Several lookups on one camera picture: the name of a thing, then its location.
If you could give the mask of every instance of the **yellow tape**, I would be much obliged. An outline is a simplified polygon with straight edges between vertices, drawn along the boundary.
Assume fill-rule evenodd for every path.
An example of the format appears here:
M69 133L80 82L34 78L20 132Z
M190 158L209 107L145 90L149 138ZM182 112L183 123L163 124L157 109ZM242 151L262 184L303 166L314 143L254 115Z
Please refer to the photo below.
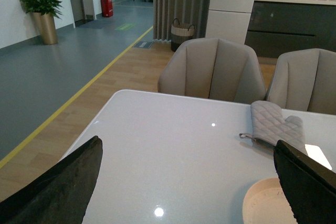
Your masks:
M120 59L128 50L130 50L140 39L142 39L153 26L145 31L135 42L119 54L113 61L111 61L103 70L101 70L92 80L90 80L83 88L81 88L75 95L73 95L65 104L63 104L54 114L52 114L45 122L43 122L36 130L26 137L17 147L15 147L7 156L0 161L0 168L7 164L16 154L18 154L30 141L32 141L38 133L40 133L49 123L51 123L67 106L79 97L88 87L90 87L100 76L102 76L118 59Z

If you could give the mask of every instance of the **gold planter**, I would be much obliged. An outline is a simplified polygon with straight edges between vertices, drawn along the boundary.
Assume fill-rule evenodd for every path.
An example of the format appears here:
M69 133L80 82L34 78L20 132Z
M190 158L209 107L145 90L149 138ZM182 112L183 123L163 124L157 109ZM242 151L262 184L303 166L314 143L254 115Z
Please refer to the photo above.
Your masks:
M33 13L33 16L42 36L43 43L46 45L56 44L57 34L53 15L51 13L44 15Z

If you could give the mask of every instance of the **potted plant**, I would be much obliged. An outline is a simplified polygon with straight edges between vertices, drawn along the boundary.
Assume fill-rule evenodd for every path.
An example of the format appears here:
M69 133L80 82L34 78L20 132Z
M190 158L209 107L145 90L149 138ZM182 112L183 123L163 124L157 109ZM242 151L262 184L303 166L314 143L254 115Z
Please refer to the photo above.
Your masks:
M20 0L26 13L33 13L44 44L57 43L54 17L59 18L61 0Z

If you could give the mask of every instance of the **gray curtain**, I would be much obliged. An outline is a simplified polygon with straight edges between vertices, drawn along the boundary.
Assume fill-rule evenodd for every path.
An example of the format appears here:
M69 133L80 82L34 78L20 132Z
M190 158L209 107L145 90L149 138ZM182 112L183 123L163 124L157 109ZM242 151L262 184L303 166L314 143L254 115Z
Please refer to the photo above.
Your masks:
M210 0L154 0L153 39L170 40L175 18L195 25L194 38L205 37Z

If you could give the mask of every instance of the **green floor sign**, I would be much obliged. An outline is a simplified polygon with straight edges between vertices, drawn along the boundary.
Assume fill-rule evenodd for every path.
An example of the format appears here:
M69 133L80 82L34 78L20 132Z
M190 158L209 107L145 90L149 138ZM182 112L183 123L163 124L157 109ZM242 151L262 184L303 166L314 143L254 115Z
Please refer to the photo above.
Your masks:
M117 31L127 31L131 27L135 26L135 23L125 23L118 28L116 28Z

